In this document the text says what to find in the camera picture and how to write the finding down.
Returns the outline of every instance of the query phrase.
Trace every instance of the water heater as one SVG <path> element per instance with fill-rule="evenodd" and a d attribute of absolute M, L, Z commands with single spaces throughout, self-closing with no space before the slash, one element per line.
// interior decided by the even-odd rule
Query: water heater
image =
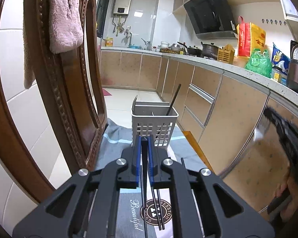
<path fill-rule="evenodd" d="M 129 14 L 131 0 L 116 0 L 113 14 L 127 16 Z"/>

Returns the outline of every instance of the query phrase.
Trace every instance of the countertop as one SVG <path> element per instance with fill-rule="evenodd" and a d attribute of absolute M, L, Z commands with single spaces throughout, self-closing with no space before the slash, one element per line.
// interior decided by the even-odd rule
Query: countertop
<path fill-rule="evenodd" d="M 228 71 L 239 76 L 245 77 L 249 80 L 252 80 L 262 86 L 269 88 L 270 90 L 274 91 L 275 93 L 279 94 L 280 96 L 284 97 L 285 99 L 292 102 L 294 105 L 298 107 L 298 94 L 293 90 L 287 88 L 286 86 L 277 83 L 265 76 L 257 74 L 255 72 L 248 71 L 244 68 L 237 67 L 228 63 L 218 62 L 215 60 L 209 60 L 205 58 L 199 58 L 189 55 L 175 55 L 175 54 L 167 54 L 167 53 L 158 53 L 153 51 L 147 50 L 140 50 L 140 49 L 132 49 L 127 47 L 102 47 L 102 50 L 118 50 L 118 51 L 128 51 L 128 52 L 135 52 L 135 53 L 143 53 L 143 54 L 151 54 L 151 55 L 158 55 L 163 57 L 170 57 L 175 59 L 182 59 L 188 61 L 188 63 L 201 63 L 206 64 L 209 66 L 213 66 L 218 69 L 222 69 L 224 71 Z"/>

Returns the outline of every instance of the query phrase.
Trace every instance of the metal bolt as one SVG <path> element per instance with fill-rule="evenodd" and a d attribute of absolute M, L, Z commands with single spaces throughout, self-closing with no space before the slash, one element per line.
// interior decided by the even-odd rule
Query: metal bolt
<path fill-rule="evenodd" d="M 166 158 L 163 163 L 166 165 L 166 166 L 170 166 L 173 164 L 173 160 L 170 159 L 170 158 Z"/>
<path fill-rule="evenodd" d="M 123 166 L 123 165 L 125 165 L 127 163 L 127 160 L 125 159 L 125 158 L 118 158 L 117 160 L 116 160 L 116 164 L 117 165 L 120 165 L 120 166 Z"/>
<path fill-rule="evenodd" d="M 203 168 L 203 169 L 201 169 L 201 174 L 202 174 L 203 176 L 210 176 L 211 173 L 212 173 L 211 170 L 208 169 L 208 168 Z"/>
<path fill-rule="evenodd" d="M 80 176 L 86 176 L 88 174 L 88 170 L 85 168 L 82 168 L 82 169 L 78 170 L 78 174 Z"/>

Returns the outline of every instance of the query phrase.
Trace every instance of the round logo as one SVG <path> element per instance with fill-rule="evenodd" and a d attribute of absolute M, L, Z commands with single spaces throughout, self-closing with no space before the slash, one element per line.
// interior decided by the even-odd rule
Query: round logo
<path fill-rule="evenodd" d="M 162 210 L 160 210 L 158 200 L 156 199 L 156 205 L 157 205 L 157 211 L 158 212 L 156 212 L 153 200 L 149 200 L 146 203 L 145 214 L 146 214 L 147 224 L 153 225 L 153 226 L 158 226 L 157 215 L 158 215 L 159 219 L 161 219 L 161 214 L 163 216 L 163 222 L 166 224 L 172 218 L 170 203 L 165 201 L 165 200 L 161 200 Z M 143 212 L 143 207 L 142 206 L 140 208 L 140 215 L 141 215 L 141 218 L 144 219 L 144 212 Z"/>

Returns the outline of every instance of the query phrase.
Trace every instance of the range hood sticker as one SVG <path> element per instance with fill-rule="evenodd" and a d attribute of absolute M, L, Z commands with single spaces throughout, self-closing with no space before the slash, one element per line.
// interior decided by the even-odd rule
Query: range hood sticker
<path fill-rule="evenodd" d="M 236 30 L 236 29 L 235 29 L 235 25 L 233 24 L 232 21 L 231 21 L 231 25 L 232 25 L 232 29 L 233 29 L 233 30 Z"/>

